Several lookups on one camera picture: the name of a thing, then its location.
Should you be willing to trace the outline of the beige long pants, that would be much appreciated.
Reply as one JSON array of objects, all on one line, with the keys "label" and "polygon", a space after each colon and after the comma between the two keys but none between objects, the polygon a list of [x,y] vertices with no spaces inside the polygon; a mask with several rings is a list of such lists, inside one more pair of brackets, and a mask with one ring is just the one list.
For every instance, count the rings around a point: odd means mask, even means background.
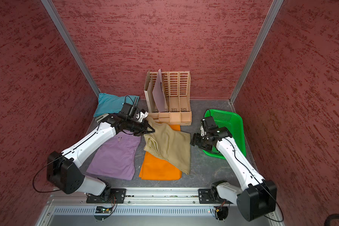
[{"label": "beige long pants", "polygon": [[144,150],[154,157],[165,160],[186,175],[190,174],[191,166],[191,135],[175,131],[170,125],[157,123],[147,117],[153,133],[144,135],[146,145]]}]

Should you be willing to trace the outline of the green plastic basket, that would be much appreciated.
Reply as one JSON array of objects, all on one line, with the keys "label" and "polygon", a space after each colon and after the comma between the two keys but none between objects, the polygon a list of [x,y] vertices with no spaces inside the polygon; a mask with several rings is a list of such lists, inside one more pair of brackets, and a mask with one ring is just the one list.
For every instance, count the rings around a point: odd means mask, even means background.
[{"label": "green plastic basket", "polygon": [[244,125],[241,116],[233,112],[208,109],[206,110],[204,117],[209,116],[213,117],[215,123],[218,125],[219,128],[226,127],[230,131],[238,148],[246,157],[247,153],[244,136]]}]

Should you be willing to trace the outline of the orange cloth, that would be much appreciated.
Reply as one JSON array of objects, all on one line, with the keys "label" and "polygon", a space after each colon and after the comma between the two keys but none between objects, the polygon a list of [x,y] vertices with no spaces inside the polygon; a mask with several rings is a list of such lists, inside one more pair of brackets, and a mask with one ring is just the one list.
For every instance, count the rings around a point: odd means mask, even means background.
[{"label": "orange cloth", "polygon": [[139,177],[142,180],[172,181],[181,179],[182,172],[169,162],[146,152]]}]

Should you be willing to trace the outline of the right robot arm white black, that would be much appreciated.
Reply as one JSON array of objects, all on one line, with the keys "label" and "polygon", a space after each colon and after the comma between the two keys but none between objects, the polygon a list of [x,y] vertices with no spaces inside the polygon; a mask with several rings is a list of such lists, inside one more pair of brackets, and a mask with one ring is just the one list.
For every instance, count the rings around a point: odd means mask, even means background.
[{"label": "right robot arm white black", "polygon": [[227,128],[195,133],[191,139],[191,145],[203,150],[216,147],[225,157],[240,184],[240,186],[234,186],[224,180],[213,183],[211,199],[235,204],[247,221],[266,217],[276,210],[277,187],[275,183],[265,180],[252,167]]}]

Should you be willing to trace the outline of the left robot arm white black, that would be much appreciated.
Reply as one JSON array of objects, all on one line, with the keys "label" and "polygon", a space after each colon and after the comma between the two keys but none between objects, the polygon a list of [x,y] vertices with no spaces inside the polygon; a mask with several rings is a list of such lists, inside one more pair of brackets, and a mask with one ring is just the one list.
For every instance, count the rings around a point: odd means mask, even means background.
[{"label": "left robot arm white black", "polygon": [[47,181],[65,194],[83,192],[98,203],[111,200],[110,185],[101,179],[85,176],[80,167],[100,146],[119,132],[129,132],[133,136],[143,136],[155,132],[147,115],[140,119],[119,114],[104,114],[98,117],[98,126],[73,146],[62,152],[53,151],[47,158]]}]

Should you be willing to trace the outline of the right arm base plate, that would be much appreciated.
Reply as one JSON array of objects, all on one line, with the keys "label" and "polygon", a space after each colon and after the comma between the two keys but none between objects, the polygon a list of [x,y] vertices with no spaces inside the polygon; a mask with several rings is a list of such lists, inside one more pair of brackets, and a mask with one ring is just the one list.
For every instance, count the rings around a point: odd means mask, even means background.
[{"label": "right arm base plate", "polygon": [[230,201],[221,199],[218,195],[215,195],[211,189],[198,189],[198,197],[200,204],[232,204]]}]

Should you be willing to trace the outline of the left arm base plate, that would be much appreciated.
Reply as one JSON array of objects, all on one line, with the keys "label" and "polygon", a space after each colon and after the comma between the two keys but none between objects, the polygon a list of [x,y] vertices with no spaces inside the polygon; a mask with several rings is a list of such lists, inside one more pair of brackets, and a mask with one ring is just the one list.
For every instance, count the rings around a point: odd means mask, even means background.
[{"label": "left arm base plate", "polygon": [[123,204],[127,189],[125,188],[106,188],[101,195],[86,194],[86,203],[89,204],[106,204],[119,203]]}]

